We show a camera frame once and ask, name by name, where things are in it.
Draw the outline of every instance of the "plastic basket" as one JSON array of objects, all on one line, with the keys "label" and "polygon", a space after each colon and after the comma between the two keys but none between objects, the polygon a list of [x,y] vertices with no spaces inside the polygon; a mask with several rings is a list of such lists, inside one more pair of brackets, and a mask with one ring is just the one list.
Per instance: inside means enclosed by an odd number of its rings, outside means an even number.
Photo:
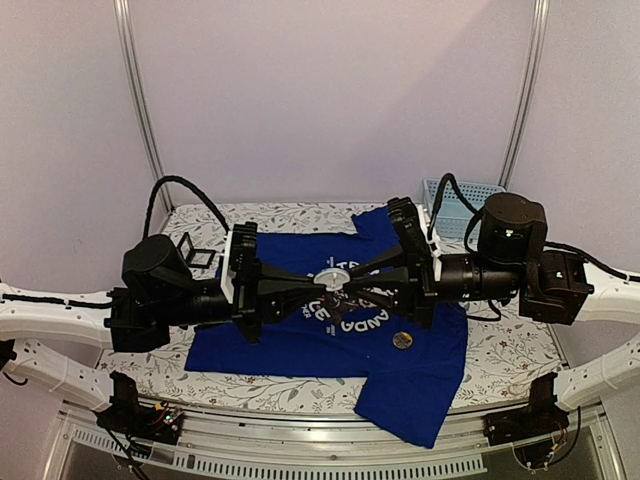
[{"label": "plastic basket", "polygon": [[[439,178],[425,178],[422,181],[422,198],[424,205],[427,205],[429,209],[429,215],[433,210],[433,199],[436,196],[438,190]],[[464,183],[458,182],[460,191],[467,200],[476,208],[481,208],[484,205],[484,201],[493,195],[494,193],[504,192],[505,189],[498,187],[497,185],[484,185],[481,183]],[[464,238],[464,233],[467,230],[467,224],[471,219],[471,212],[462,204],[455,192],[451,188],[450,184],[447,184],[447,188],[444,189],[444,197],[442,201],[442,207],[438,212],[438,218],[436,219],[436,231],[442,238]],[[478,232],[480,226],[476,226],[471,232],[471,239],[478,239]]]}]

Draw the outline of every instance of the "coin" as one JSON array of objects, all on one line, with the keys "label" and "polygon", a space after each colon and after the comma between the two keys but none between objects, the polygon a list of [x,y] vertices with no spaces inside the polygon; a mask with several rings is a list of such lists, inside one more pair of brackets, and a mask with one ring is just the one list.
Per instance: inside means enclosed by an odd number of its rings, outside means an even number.
[{"label": "coin", "polygon": [[400,350],[406,350],[413,345],[413,337],[407,332],[398,332],[393,336],[393,345]]}]

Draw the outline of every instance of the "blue cloth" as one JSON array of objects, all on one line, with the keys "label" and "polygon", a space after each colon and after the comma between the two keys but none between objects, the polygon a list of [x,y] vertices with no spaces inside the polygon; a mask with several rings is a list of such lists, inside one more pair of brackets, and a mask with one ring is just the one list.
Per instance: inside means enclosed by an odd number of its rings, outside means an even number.
[{"label": "blue cloth", "polygon": [[[357,235],[259,234],[258,256],[293,273],[350,268],[398,243],[386,208],[353,217]],[[413,345],[393,345],[397,332]],[[233,325],[196,334],[186,370],[302,377],[367,377],[355,412],[403,440],[433,447],[464,373],[467,320],[458,306],[441,305],[422,329],[384,310],[360,309],[330,323],[319,302],[277,325],[265,325],[249,345]]]}]

